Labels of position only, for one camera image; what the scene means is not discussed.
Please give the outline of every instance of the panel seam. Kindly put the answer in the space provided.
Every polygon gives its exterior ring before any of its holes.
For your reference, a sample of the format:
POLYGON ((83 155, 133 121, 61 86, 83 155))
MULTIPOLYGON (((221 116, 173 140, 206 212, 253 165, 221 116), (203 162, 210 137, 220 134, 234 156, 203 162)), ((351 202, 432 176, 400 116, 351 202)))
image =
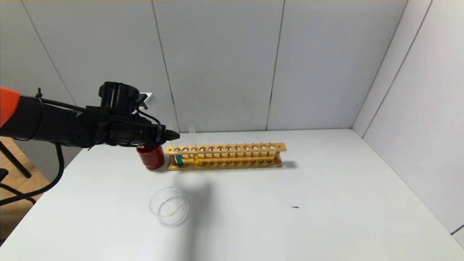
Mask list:
POLYGON ((369 91, 367 92, 366 97, 365 97, 364 100, 362 101, 361 108, 359 109, 358 114, 356 115, 356 118, 354 118, 353 126, 351 126, 351 129, 353 129, 354 123, 355 123, 356 120, 358 119, 359 114, 361 113, 361 110, 362 110, 364 104, 366 103, 366 100, 367 100, 367 98, 368 98, 368 96, 369 96, 369 94, 370 94, 370 92, 371 92, 371 90, 372 90, 372 86, 374 85, 375 79, 377 79, 377 76, 379 75, 380 69, 382 68, 382 64, 383 64, 383 62, 385 61, 385 57, 387 56, 388 50, 390 49, 390 46, 392 45, 393 38, 395 38, 396 31, 398 30, 398 27, 400 26, 401 20, 403 19, 403 15, 405 14, 406 7, 407 7, 407 3, 406 3, 406 5, 405 5, 405 8, 403 8, 403 12, 401 13, 400 19, 398 20, 398 24, 396 25, 395 32, 393 32, 392 38, 390 39, 390 42, 388 43, 388 46, 387 46, 387 49, 385 50, 385 53, 384 53, 383 58, 382 58, 382 61, 380 62, 380 66, 379 66, 379 68, 377 69, 377 72, 375 73, 375 76, 374 76, 374 79, 372 80, 371 86, 369 87, 369 91))
POLYGON ((375 111, 375 114, 374 114, 374 116, 372 117, 371 122, 369 123, 369 125, 368 125, 367 128, 366 128, 366 131, 365 131, 364 134, 362 135, 362 138, 364 138, 365 135, 367 134, 367 132, 369 131, 369 128, 371 127, 372 122, 374 121, 375 117, 377 116, 377 113, 379 112, 380 108, 382 107, 383 102, 385 101, 385 98, 387 97, 388 93, 390 92, 390 89, 392 88, 393 84, 395 83, 395 80, 396 80, 398 74, 399 74, 400 71, 401 71, 401 68, 403 67, 403 65, 404 65, 404 63, 405 63, 405 61, 406 61, 407 56, 409 55, 409 52, 411 51, 411 48, 412 48, 412 46, 414 45, 414 42, 416 41, 417 35, 419 34, 419 32, 420 32, 420 30, 421 30, 421 28, 422 28, 422 25, 424 24, 425 18, 427 17, 427 14, 429 13, 429 10, 430 10, 430 7, 432 6, 432 3, 433 3, 433 0, 430 1, 429 6, 427 7, 427 11, 425 12, 425 15, 424 15, 424 17, 422 18, 422 21, 421 21, 421 23, 420 23, 420 26, 419 26, 419 28, 417 29, 416 34, 414 35, 414 38, 413 38, 413 40, 412 40, 412 42, 411 42, 411 45, 409 46, 409 48, 408 48, 408 50, 407 50, 407 52, 406 52, 406 55, 405 55, 405 57, 403 58, 403 61, 401 62, 401 65, 400 65, 400 67, 398 68, 398 71, 396 72, 395 77, 393 78, 392 83, 390 84, 390 87, 388 88, 387 92, 385 93, 385 96, 383 97, 382 101, 380 102, 379 107, 378 107, 377 110, 375 111))
POLYGON ((451 235, 454 235, 456 234, 458 231, 460 231, 461 229, 464 228, 464 224, 462 224, 462 226, 460 226, 459 228, 457 228, 456 230, 454 230, 453 232, 451 232, 451 235))
POLYGON ((156 18, 155 4, 154 4, 153 1, 151 1, 151 7, 153 8, 153 15, 155 16, 156 32, 158 33, 158 40, 160 41, 161 54, 163 55, 163 62, 164 62, 164 69, 165 69, 165 71, 166 71, 166 77, 168 78, 168 85, 169 85, 169 91, 171 92, 171 100, 172 100, 172 102, 173 102, 175 120, 176 120, 176 122, 177 122, 177 128, 179 129, 179 132, 180 132, 179 118, 177 117, 177 110, 176 110, 176 108, 175 108, 173 90, 172 90, 172 88, 171 88, 171 81, 170 81, 170 79, 169 79, 168 66, 167 66, 167 64, 166 64, 166 58, 165 58, 165 56, 164 56, 163 43, 161 42, 161 34, 160 34, 160 29, 159 29, 159 27, 158 27, 158 19, 156 18))
POLYGON ((68 87, 67 87, 66 84, 64 83, 63 77, 61 77, 61 75, 59 74, 58 69, 57 69, 55 63, 53 62, 52 57, 50 56, 50 53, 48 52, 47 48, 45 47, 45 44, 44 44, 44 42, 42 41, 42 38, 40 37, 40 34, 39 34, 39 32, 37 31, 37 28, 35 27, 35 24, 34 24, 34 22, 32 21, 32 18, 31 18, 31 16, 30 16, 29 11, 27 10, 26 5, 24 4, 24 1, 23 1, 23 0, 21 0, 21 4, 23 5, 24 10, 26 11, 27 16, 29 17, 29 20, 31 21, 32 27, 34 28, 35 33, 37 34, 37 36, 38 36, 38 38, 39 38, 39 40, 40 40, 40 43, 42 44, 42 46, 43 46, 45 52, 47 53, 48 59, 50 59, 50 62, 52 63, 53 68, 55 68, 55 71, 57 72, 58 77, 60 78, 61 82, 63 83, 64 88, 65 88, 66 91, 68 92, 69 97, 71 97, 72 102, 74 103, 74 105, 77 106, 76 101, 74 100, 74 98, 73 98, 72 95, 71 95, 71 92, 69 92, 68 87))
POLYGON ((285 0, 282 4, 282 17, 280 18, 279 39, 277 41, 276 62, 274 63, 274 73, 272 75, 271 96, 269 97, 269 109, 267 111, 266 130, 269 126, 269 116, 271 115, 272 92, 274 91, 274 81, 276 79, 277 57, 279 55, 280 36, 282 34, 282 24, 284 22, 285 0))

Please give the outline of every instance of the glass test tube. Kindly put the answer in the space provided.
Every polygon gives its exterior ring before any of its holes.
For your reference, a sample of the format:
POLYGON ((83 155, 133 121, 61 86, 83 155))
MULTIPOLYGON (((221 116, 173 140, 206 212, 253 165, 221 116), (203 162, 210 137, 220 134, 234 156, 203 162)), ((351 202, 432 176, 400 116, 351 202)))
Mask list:
MULTIPOLYGON (((188 126, 188 133, 190 134, 190 143, 192 144, 192 150, 197 151, 197 138, 195 136, 195 126, 190 124, 188 126)), ((198 154, 193 155, 193 164, 198 165, 200 160, 198 159, 198 154)))
MULTIPOLYGON (((168 125, 166 128, 168 130, 173 131, 172 125, 168 125)), ((171 141, 171 146, 174 148, 174 152, 180 152, 180 148, 179 148, 179 145, 177 144, 177 140, 172 140, 171 141)), ((182 155, 176 155, 175 159, 177 161, 177 166, 184 165, 184 162, 182 161, 182 155)))

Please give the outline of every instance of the orange arm segment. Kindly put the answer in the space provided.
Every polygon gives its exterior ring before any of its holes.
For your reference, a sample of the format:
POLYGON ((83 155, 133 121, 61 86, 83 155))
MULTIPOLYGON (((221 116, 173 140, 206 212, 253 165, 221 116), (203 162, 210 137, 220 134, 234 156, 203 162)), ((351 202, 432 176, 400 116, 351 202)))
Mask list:
POLYGON ((19 92, 0 87, 0 127, 13 116, 20 97, 19 92))

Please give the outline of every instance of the robotic arm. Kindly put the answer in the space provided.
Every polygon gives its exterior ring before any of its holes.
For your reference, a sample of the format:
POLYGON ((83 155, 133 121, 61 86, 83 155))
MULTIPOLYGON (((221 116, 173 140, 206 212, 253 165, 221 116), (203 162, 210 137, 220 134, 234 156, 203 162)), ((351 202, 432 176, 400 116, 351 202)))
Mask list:
POLYGON ((180 137, 155 117, 139 110, 146 94, 123 83, 105 82, 99 89, 100 106, 77 107, 42 98, 21 96, 0 87, 0 136, 42 140, 56 145, 60 170, 57 178, 39 190, 0 201, 0 206, 52 188, 64 171, 61 145, 91 148, 98 144, 154 149, 180 137))

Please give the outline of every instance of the red container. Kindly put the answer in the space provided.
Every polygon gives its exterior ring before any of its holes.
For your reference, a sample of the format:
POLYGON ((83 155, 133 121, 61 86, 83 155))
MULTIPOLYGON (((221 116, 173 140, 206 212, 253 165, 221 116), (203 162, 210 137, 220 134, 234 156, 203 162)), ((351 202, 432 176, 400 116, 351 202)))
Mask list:
POLYGON ((164 164, 163 147, 158 145, 155 149, 137 148, 143 165, 149 170, 155 170, 164 164))

